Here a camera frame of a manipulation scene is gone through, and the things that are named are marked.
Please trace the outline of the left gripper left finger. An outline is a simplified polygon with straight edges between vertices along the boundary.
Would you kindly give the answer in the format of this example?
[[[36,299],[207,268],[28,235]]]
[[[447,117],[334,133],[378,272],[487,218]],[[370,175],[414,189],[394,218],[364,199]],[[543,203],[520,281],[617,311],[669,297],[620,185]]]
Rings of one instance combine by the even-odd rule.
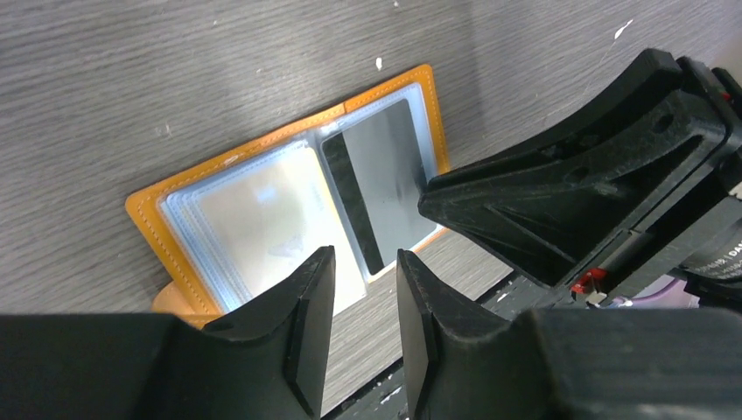
[[[4,419],[318,419],[335,253],[203,327],[171,314],[4,315]]]

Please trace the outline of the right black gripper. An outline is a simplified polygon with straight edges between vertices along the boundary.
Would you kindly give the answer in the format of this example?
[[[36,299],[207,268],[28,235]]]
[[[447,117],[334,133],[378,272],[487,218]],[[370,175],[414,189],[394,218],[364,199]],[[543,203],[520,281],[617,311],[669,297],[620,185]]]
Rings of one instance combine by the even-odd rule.
[[[741,307],[741,89],[720,67],[647,49],[544,132],[436,176],[422,216],[573,301],[677,274],[701,305]]]

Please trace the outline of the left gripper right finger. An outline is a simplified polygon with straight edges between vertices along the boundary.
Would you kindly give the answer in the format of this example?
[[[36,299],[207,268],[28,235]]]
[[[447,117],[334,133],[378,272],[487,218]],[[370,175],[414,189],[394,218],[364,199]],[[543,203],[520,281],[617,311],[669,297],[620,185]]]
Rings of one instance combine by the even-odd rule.
[[[738,419],[741,317],[721,309],[535,309],[501,318],[400,250],[413,419]]]

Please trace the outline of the orange leather card holder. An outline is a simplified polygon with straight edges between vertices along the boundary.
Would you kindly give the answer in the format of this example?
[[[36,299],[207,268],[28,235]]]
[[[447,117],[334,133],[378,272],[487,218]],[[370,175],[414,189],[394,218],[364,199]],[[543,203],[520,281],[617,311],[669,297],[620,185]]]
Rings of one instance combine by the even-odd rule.
[[[304,144],[316,151],[332,200],[368,290],[368,286],[389,272],[396,261],[375,276],[364,275],[360,258],[354,251],[354,239],[347,217],[341,208],[339,195],[319,151],[319,144],[331,136],[350,116],[380,108],[400,99],[408,99],[419,104],[425,113],[436,160],[435,172],[427,184],[432,178],[447,172],[450,165],[434,73],[432,67],[425,64],[401,73],[342,103],[289,123],[132,193],[126,200],[126,210],[172,279],[155,298],[154,309],[158,312],[172,312],[184,316],[194,324],[205,324],[210,318],[232,312],[246,304],[241,304],[230,311],[223,303],[221,289],[216,284],[219,268],[207,252],[203,234],[204,223],[201,217],[193,213],[193,200],[189,194],[194,187],[201,186],[221,172],[291,144]],[[437,231],[411,250],[423,248],[439,236],[441,231],[442,228],[437,224]]]

